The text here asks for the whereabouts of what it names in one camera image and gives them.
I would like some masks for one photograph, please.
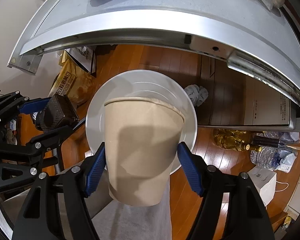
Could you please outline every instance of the gray cloth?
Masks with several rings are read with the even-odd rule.
[[[100,240],[171,240],[169,181],[159,204],[134,207],[113,200],[92,223]]]

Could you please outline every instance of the glass bottle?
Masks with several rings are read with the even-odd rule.
[[[256,152],[261,152],[262,151],[262,147],[259,146],[259,145],[252,145],[252,144],[250,144],[250,150],[256,151]]]
[[[223,149],[234,149],[237,151],[249,150],[250,145],[237,141],[234,136],[228,136],[226,134],[215,134],[214,141],[217,146]]]
[[[233,136],[237,141],[250,143],[252,141],[251,131],[225,129],[226,133]]]

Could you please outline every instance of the paper cup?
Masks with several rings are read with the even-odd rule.
[[[105,103],[109,193],[131,206],[160,202],[176,155],[184,115],[161,100],[114,98]]]

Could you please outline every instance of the white ceramic plate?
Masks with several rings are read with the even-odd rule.
[[[193,149],[197,136],[197,117],[194,107],[182,87],[171,78],[151,70],[131,70],[114,76],[94,95],[87,112],[86,135],[91,151],[96,153],[105,141],[104,103],[117,97],[157,98],[178,108],[186,117],[180,142]],[[180,168],[176,155],[171,174]]]

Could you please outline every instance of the metal screw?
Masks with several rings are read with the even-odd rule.
[[[207,170],[210,172],[215,172],[217,170],[217,168],[213,165],[208,165]]]
[[[241,178],[243,178],[243,179],[249,178],[249,175],[248,175],[246,172],[242,172],[242,173],[240,174],[240,176],[241,176]]]
[[[37,169],[36,168],[31,168],[30,173],[31,173],[31,175],[36,175],[37,174]]]
[[[79,167],[79,166],[73,166],[73,167],[71,168],[71,171],[72,171],[73,173],[77,173],[77,172],[80,171],[80,167]]]
[[[44,179],[45,177],[47,177],[47,173],[41,172],[41,173],[39,174],[39,179]]]
[[[40,142],[36,142],[34,146],[35,146],[37,149],[40,149],[41,143],[40,143]]]

